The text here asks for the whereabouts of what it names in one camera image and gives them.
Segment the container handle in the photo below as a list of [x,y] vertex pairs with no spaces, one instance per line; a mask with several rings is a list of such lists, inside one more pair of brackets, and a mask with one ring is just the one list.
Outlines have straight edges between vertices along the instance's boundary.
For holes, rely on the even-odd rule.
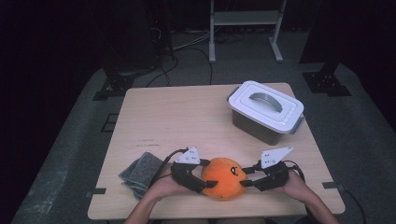
[[252,100],[264,100],[265,102],[269,103],[278,113],[282,112],[283,110],[282,104],[280,104],[277,99],[271,95],[268,95],[267,93],[255,92],[251,94],[249,98]]

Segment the human arm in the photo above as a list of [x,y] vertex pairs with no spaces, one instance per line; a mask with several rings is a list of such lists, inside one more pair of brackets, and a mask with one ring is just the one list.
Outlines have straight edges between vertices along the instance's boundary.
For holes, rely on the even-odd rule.
[[170,168],[165,169],[161,177],[148,189],[143,198],[127,217],[124,224],[146,224],[152,209],[158,201],[164,197],[187,191],[189,191],[189,189],[179,185],[172,178]]
[[319,198],[319,196],[309,188],[305,182],[294,172],[289,171],[288,182],[276,191],[282,191],[291,198],[304,203],[312,216],[323,224],[339,224],[340,222],[332,214],[327,205]]

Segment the shelf leg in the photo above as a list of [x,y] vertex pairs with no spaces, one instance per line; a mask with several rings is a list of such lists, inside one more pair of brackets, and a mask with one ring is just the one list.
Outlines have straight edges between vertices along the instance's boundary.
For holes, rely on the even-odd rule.
[[280,10],[279,10],[279,13],[278,13],[277,19],[276,19],[274,35],[269,37],[271,48],[273,49],[276,61],[278,63],[283,63],[283,57],[282,57],[282,54],[280,53],[280,50],[279,50],[279,47],[277,46],[276,41],[279,36],[280,25],[282,24],[283,14],[285,12],[286,3],[287,3],[287,0],[282,1],[282,6],[280,7]]
[[215,52],[215,1],[210,1],[210,39],[209,39],[209,62],[216,62]]

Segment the white plastic container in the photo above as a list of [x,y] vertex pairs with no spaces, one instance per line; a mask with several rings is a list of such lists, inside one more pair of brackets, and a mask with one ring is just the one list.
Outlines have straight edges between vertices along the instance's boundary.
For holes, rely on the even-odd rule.
[[255,81],[244,82],[228,102],[233,125],[271,146],[283,134],[295,134],[304,121],[300,101]]

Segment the orange plush toy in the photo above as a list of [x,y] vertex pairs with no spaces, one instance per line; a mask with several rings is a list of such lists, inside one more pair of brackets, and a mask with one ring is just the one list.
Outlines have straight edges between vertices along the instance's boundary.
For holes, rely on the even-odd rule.
[[243,194],[246,190],[239,181],[246,180],[247,175],[236,161],[227,158],[212,159],[209,165],[203,168],[202,179],[218,181],[214,188],[203,190],[204,194],[216,200],[227,201]]

